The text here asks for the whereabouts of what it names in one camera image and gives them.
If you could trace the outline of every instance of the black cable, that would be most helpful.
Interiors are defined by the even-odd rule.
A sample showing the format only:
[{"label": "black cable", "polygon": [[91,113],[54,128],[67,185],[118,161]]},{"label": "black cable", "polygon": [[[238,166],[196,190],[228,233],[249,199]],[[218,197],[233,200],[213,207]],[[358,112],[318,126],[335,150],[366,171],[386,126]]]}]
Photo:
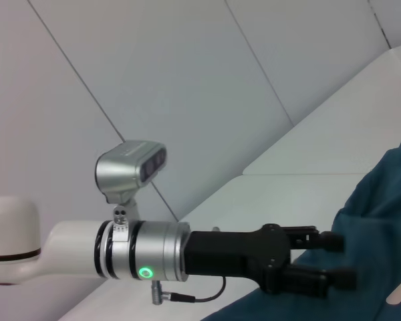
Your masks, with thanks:
[{"label": "black cable", "polygon": [[172,292],[170,294],[170,301],[173,302],[187,302],[187,303],[204,303],[204,302],[210,302],[215,299],[217,299],[223,292],[225,291],[226,288],[226,277],[223,276],[223,285],[221,286],[220,291],[217,292],[214,296],[210,296],[209,298],[203,298],[203,299],[196,299],[194,296],[187,296],[185,294],[179,294],[179,293],[174,293]]}]

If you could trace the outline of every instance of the blue cloth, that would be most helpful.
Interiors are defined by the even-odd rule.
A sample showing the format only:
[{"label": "blue cloth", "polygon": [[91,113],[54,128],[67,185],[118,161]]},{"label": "blue cloth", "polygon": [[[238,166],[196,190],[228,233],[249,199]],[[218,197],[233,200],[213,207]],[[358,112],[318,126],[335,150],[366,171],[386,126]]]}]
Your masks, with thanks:
[{"label": "blue cloth", "polygon": [[334,219],[332,231],[345,236],[345,253],[309,250],[297,263],[325,269],[354,267],[356,291],[330,288],[324,300],[255,290],[204,320],[401,320],[401,303],[386,303],[401,283],[401,145],[389,150],[359,182]]}]

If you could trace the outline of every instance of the green led light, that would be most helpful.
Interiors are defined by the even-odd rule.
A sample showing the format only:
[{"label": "green led light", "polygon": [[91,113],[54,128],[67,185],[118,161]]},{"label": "green led light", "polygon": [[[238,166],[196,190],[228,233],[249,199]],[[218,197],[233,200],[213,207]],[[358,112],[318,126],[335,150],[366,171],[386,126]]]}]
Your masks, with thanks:
[{"label": "green led light", "polygon": [[150,270],[148,267],[140,268],[140,271],[138,271],[138,274],[140,274],[140,276],[142,276],[143,278],[146,278],[146,279],[153,278],[153,271]]}]

